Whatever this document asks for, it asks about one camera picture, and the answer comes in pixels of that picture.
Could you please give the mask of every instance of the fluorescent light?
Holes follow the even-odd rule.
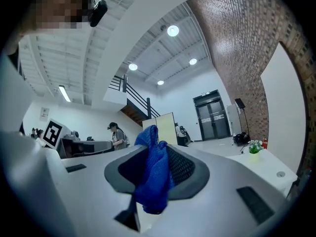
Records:
[[[65,90],[65,87],[63,85],[59,85],[59,90],[62,93],[62,95],[64,96],[64,98],[66,99],[67,102],[71,102],[70,98],[67,95],[67,92]]]
[[[194,65],[198,60],[196,58],[193,58],[189,61],[190,65]]]
[[[167,33],[171,37],[175,37],[179,33],[179,28],[177,26],[169,26],[167,29]]]
[[[134,63],[131,63],[131,64],[129,64],[128,65],[128,68],[130,69],[130,70],[137,70],[137,65],[136,64],[134,64]]]

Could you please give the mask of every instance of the double door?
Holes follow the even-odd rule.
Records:
[[[197,106],[197,115],[203,140],[230,136],[228,120],[221,100]]]

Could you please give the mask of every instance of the red brick wall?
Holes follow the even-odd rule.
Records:
[[[268,137],[269,117],[260,79],[277,44],[287,50],[304,85],[309,112],[307,153],[316,151],[316,58],[302,28],[282,0],[189,0],[205,35],[212,61],[232,102],[241,98],[250,136]],[[246,124],[240,115],[243,131]]]

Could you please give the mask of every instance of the white table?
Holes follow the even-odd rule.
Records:
[[[246,166],[287,197],[292,183],[297,180],[297,175],[266,149],[254,155],[250,154],[247,149],[245,149],[244,152],[243,155],[227,158],[238,161]],[[277,173],[281,171],[284,172],[285,175],[278,177]]]

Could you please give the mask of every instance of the blue cloth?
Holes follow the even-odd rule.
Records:
[[[134,193],[136,201],[143,205],[145,212],[160,214],[167,206],[168,191],[174,187],[169,170],[167,143],[158,143],[158,128],[151,125],[138,134],[135,145],[148,146],[145,172]]]

